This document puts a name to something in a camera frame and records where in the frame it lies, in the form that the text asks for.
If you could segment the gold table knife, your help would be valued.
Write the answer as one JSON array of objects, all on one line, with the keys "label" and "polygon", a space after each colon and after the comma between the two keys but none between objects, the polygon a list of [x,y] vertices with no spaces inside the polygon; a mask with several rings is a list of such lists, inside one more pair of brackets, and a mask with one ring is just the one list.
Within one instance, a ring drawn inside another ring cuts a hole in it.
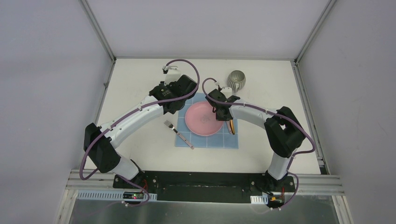
[{"label": "gold table knife", "polygon": [[228,128],[229,133],[232,134],[232,135],[235,135],[236,131],[235,131],[235,127],[234,127],[234,124],[233,124],[233,120],[227,121],[226,124],[227,124],[227,128]]}]

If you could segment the pink plate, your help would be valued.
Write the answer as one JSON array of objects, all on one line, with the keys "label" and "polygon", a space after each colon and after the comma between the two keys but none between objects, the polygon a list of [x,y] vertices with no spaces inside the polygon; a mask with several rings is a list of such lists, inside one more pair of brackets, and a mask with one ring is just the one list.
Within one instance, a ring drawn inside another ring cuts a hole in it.
[{"label": "pink plate", "polygon": [[185,123],[188,129],[200,136],[210,136],[217,133],[223,126],[222,121],[216,120],[213,107],[207,101],[192,104],[185,113]]}]

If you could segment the blue checked cloth napkin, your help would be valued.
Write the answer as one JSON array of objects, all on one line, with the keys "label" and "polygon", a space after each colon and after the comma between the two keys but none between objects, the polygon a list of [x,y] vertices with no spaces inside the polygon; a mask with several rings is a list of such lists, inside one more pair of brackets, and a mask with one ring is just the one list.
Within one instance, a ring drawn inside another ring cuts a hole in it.
[{"label": "blue checked cloth napkin", "polygon": [[227,124],[223,122],[222,128],[215,134],[210,136],[200,136],[192,133],[186,126],[184,117],[187,109],[194,103],[200,101],[207,101],[203,93],[197,93],[195,96],[186,101],[182,110],[178,111],[176,129],[195,147],[195,148],[224,148],[224,149],[238,149],[238,123],[234,121],[236,134],[229,133]]}]

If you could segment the grey ribbed mug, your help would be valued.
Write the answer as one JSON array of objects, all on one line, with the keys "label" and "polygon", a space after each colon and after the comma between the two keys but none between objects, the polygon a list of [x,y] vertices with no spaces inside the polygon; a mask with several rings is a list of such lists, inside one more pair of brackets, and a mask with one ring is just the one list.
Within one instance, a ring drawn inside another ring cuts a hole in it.
[{"label": "grey ribbed mug", "polygon": [[227,77],[227,85],[233,90],[233,92],[240,91],[246,84],[246,76],[244,72],[240,70],[232,71]]}]

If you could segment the pink handled fork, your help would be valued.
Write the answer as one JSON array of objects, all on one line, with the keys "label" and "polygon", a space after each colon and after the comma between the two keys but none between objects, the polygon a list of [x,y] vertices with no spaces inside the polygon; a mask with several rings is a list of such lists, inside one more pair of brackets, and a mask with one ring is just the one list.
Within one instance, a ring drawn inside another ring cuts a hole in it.
[{"label": "pink handled fork", "polygon": [[164,121],[164,124],[171,129],[172,131],[174,131],[176,133],[176,135],[190,148],[190,149],[194,149],[195,147],[175,128],[175,126],[168,120]]}]

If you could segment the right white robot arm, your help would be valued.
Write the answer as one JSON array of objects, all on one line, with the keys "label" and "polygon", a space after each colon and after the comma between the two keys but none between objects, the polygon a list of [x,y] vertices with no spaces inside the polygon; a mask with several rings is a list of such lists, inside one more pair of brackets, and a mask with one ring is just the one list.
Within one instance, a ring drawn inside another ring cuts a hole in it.
[{"label": "right white robot arm", "polygon": [[272,112],[246,103],[238,96],[226,98],[218,89],[206,94],[205,98],[213,107],[216,120],[240,119],[265,130],[273,150],[271,164],[265,173],[265,185],[271,191],[279,190],[284,184],[283,178],[288,173],[293,153],[307,138],[291,109],[283,106]]}]

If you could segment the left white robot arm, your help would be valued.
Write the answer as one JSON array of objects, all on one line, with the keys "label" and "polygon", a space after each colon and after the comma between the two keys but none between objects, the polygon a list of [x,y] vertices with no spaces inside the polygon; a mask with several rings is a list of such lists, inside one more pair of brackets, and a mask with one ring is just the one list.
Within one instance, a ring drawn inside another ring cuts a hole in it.
[{"label": "left white robot arm", "polygon": [[113,121],[100,126],[94,123],[87,125],[83,147],[85,154],[80,168],[83,169],[86,159],[90,158],[97,171],[124,177],[126,185],[132,189],[140,187],[141,170],[133,161],[120,155],[116,148],[151,120],[181,110],[186,100],[192,98],[197,90],[198,83],[182,75],[169,84],[161,82],[140,103]]}]

